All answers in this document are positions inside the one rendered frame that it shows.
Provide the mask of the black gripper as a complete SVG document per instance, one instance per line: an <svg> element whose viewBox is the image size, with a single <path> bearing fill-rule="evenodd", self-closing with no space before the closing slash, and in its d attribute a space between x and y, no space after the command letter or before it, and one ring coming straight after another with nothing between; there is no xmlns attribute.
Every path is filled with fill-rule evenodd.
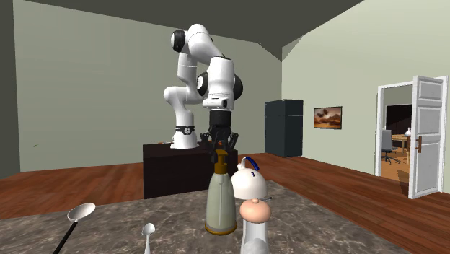
<svg viewBox="0 0 450 254"><path fill-rule="evenodd" d="M228 136L224 142L225 150L233 150L239 134L231 132L231 111L211 110L209 114L209 132L200 133L200 146L213 156L216 141L212 136Z"/></svg>

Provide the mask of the dark robot stand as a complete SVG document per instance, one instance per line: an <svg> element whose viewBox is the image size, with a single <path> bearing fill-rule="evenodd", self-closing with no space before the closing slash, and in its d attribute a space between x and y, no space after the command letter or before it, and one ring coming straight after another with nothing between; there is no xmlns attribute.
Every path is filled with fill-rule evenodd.
<svg viewBox="0 0 450 254"><path fill-rule="evenodd" d="M207 148L172 149L169 144L143 145L144 198L206 190L214 173Z"/></svg>

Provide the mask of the grey-green bottle with brown pump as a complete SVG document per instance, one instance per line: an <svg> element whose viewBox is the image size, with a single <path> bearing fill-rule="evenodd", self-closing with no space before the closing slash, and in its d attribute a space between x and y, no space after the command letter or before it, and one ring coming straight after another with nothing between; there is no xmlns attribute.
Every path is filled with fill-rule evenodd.
<svg viewBox="0 0 450 254"><path fill-rule="evenodd" d="M227 235L237 228L234 189L223 149L214 152L214 174L208 187L205 228L212 235Z"/></svg>

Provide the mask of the dark fridge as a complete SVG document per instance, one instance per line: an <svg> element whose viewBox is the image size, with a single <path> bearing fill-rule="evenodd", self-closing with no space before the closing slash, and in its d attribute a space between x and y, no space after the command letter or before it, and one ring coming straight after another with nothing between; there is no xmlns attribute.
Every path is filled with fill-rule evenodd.
<svg viewBox="0 0 450 254"><path fill-rule="evenodd" d="M303 100L265 103L265 152L279 157L303 154Z"/></svg>

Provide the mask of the white bottle with peach cap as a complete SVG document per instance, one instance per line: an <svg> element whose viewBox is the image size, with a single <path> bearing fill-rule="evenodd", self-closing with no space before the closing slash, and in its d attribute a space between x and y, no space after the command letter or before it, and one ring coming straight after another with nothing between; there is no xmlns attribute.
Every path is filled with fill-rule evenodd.
<svg viewBox="0 0 450 254"><path fill-rule="evenodd" d="M243 235L240 254L269 254L268 221L269 205L253 198L242 203L239 213L243 218Z"/></svg>

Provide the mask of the small silver spoon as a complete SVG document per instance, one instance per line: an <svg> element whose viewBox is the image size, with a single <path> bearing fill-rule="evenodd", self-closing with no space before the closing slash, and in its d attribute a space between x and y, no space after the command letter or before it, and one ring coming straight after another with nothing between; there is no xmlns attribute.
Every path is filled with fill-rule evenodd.
<svg viewBox="0 0 450 254"><path fill-rule="evenodd" d="M144 248L144 254L151 254L150 235L155 233L155 231L156 231L156 228L152 223L147 223L141 231L141 234L146 237L146 245Z"/></svg>

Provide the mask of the grey office chair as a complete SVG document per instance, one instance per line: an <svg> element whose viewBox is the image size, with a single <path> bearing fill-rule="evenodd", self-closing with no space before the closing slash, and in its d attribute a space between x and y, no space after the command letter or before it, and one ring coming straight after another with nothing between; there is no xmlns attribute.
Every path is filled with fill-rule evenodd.
<svg viewBox="0 0 450 254"><path fill-rule="evenodd" d="M388 153L393 152L392 146L392 131L391 130L383 130L381 133L381 152L383 155L381 156L385 162L392 163L392 160L400 163L398 159L390 157Z"/></svg>

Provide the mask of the wooden table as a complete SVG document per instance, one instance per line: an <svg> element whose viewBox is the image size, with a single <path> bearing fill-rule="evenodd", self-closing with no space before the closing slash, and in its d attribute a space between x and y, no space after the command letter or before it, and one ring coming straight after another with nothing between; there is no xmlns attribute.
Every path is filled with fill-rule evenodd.
<svg viewBox="0 0 450 254"><path fill-rule="evenodd" d="M393 134L393 141L401 141L402 149L406 152L407 155L410 154L410 136L406 136L404 134Z"/></svg>

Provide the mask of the white panelled door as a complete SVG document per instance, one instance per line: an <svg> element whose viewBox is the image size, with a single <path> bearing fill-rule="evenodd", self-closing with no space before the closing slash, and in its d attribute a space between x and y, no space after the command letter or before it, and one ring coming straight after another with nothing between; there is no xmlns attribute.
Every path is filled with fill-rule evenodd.
<svg viewBox="0 0 450 254"><path fill-rule="evenodd" d="M427 196L443 190L447 76L414 76L408 197Z"/></svg>

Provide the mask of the framed brown wall picture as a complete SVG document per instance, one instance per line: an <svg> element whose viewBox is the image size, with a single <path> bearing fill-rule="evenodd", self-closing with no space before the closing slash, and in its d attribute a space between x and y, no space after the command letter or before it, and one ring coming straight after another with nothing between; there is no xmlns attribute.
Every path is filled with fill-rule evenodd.
<svg viewBox="0 0 450 254"><path fill-rule="evenodd" d="M314 128L341 129L342 106L314 109Z"/></svg>

